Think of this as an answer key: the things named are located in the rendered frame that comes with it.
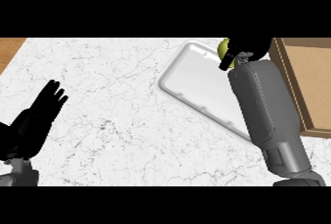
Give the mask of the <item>brown cardboard box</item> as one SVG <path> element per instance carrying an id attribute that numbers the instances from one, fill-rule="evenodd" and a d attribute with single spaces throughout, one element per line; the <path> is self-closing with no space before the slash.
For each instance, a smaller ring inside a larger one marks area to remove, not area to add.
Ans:
<path id="1" fill-rule="evenodd" d="M 300 135 L 331 138 L 331 38 L 274 38 L 269 49 L 300 116 Z"/>

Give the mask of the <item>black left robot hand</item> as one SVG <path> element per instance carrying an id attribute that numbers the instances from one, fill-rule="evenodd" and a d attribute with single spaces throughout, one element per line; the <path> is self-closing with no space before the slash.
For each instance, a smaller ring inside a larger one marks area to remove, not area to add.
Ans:
<path id="1" fill-rule="evenodd" d="M 51 80 L 36 101 L 11 125 L 0 122 L 0 160 L 33 158 L 43 148 L 52 122 L 68 100 L 59 82 Z"/>

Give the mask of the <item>white plastic tray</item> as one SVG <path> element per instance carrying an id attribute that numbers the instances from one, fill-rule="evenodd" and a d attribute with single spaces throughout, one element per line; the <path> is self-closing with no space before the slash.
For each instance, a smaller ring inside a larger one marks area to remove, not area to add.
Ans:
<path id="1" fill-rule="evenodd" d="M 228 73 L 219 64 L 215 49 L 195 39 L 186 40 L 160 73 L 155 88 L 222 132 L 253 146 Z"/>

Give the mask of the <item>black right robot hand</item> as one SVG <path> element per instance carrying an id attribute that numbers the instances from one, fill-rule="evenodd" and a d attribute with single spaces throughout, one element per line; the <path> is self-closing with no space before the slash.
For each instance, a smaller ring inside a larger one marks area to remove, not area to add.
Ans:
<path id="1" fill-rule="evenodd" d="M 272 39 L 229 37 L 229 50 L 234 56 L 234 67 L 250 61 L 257 61 L 269 52 Z"/>

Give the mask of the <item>yellow lemon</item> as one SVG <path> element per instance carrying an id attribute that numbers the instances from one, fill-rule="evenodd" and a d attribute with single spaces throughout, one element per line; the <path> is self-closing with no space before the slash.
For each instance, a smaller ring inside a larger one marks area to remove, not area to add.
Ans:
<path id="1" fill-rule="evenodd" d="M 226 71 L 229 68 L 234 68 L 234 54 L 228 52 L 229 50 L 229 39 L 226 38 L 217 46 L 217 55 L 220 58 L 220 69 Z"/>

